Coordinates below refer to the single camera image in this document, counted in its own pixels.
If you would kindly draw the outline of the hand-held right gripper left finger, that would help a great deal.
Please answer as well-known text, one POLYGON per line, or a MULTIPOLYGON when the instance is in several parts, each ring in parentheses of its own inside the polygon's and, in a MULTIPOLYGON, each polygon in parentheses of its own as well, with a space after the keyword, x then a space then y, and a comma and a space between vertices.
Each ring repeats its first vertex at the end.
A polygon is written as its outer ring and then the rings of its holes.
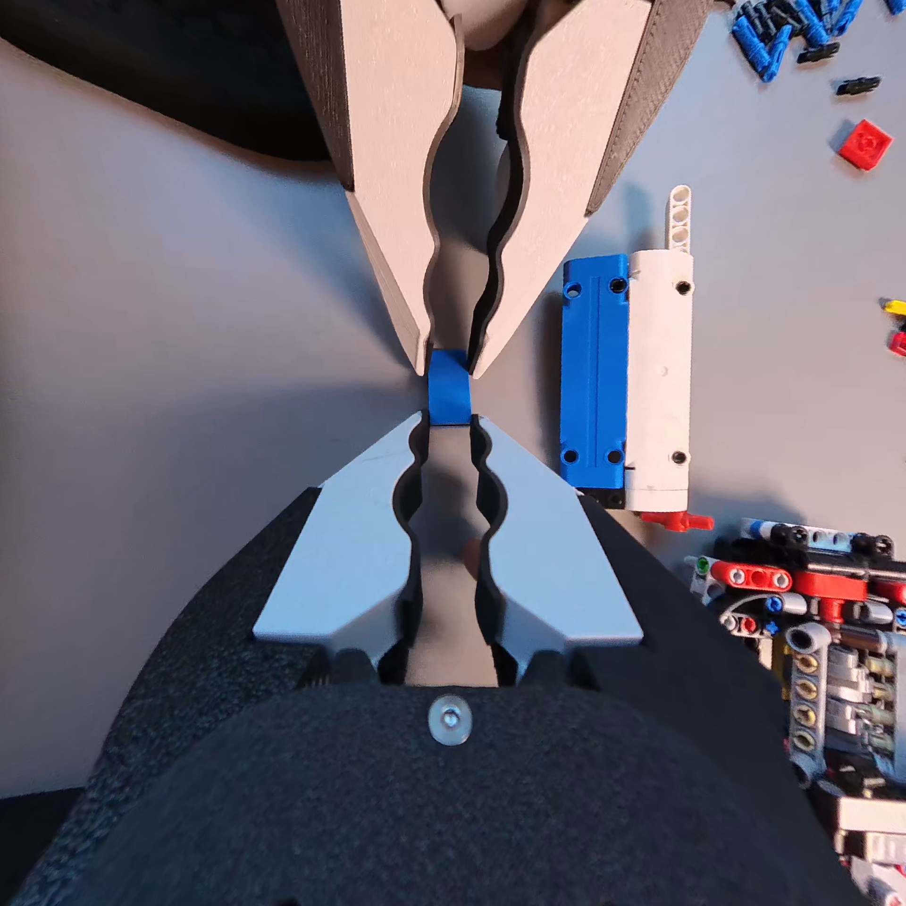
POLYGON ((422 502, 429 424, 416 412, 319 487, 255 626, 257 640, 381 659, 412 646, 422 611, 411 519, 422 502))

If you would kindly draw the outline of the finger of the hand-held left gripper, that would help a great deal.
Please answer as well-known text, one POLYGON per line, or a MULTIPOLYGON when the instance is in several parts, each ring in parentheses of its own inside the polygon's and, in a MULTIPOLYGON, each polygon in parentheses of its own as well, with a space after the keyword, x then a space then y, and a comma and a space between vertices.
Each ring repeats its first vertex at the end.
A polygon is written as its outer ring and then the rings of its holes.
POLYGON ((470 372, 501 353, 657 116, 707 1, 529 2, 498 115, 507 183, 488 233, 470 372))
POLYGON ((391 322, 423 375, 438 250, 429 183, 461 100, 461 20, 434 1, 277 7, 391 322))

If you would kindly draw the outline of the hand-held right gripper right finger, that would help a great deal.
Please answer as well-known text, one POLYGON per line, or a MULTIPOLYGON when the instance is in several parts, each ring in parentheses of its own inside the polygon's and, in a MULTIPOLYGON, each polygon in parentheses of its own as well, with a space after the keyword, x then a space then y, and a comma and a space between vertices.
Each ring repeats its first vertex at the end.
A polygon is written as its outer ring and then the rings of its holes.
POLYGON ((470 423, 482 539, 476 611, 489 644, 538 651, 638 644, 642 630, 576 490, 486 417, 470 423))

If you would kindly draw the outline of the small blue lego piece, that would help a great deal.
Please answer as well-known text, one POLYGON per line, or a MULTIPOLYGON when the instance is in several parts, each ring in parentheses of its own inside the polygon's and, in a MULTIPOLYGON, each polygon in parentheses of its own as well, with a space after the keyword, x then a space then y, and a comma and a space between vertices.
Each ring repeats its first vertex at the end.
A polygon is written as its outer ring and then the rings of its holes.
POLYGON ((464 350, 432 350, 428 365, 428 413, 433 427, 470 424, 470 373, 464 350))

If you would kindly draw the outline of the blue white lego panel assembly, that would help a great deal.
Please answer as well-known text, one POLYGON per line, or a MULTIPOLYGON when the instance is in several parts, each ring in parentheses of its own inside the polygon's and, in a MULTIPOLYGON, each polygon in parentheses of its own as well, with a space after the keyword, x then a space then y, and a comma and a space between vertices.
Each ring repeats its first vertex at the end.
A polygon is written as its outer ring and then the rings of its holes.
POLYGON ((560 474, 581 494, 671 531, 688 512, 692 192, 672 189, 666 245, 563 266, 560 474))

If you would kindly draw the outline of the partly built lego car chassis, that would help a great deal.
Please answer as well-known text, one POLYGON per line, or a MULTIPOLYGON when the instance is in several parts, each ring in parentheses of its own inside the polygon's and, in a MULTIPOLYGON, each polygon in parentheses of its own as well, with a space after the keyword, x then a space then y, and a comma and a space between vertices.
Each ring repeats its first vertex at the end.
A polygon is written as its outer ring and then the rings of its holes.
POLYGON ((779 680, 785 748, 870 904, 904 904, 905 565, 882 535, 746 518, 689 589, 779 680))

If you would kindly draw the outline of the red square lego piece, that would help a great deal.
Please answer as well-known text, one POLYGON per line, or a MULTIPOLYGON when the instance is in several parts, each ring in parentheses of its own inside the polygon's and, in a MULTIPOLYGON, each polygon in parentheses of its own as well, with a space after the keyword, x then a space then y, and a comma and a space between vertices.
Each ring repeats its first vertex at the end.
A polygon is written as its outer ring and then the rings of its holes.
POLYGON ((869 119, 844 121, 831 147, 836 155, 860 172, 876 168, 893 144, 893 137, 869 119))

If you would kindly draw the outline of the pile of blue black pins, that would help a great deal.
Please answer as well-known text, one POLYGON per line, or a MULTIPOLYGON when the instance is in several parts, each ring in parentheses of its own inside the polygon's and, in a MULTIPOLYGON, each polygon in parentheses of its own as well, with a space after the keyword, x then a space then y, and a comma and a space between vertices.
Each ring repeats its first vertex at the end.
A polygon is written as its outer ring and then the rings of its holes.
POLYGON ((735 2, 730 35, 761 83, 772 83, 794 41, 797 64, 831 59, 862 7, 861 1, 735 2))

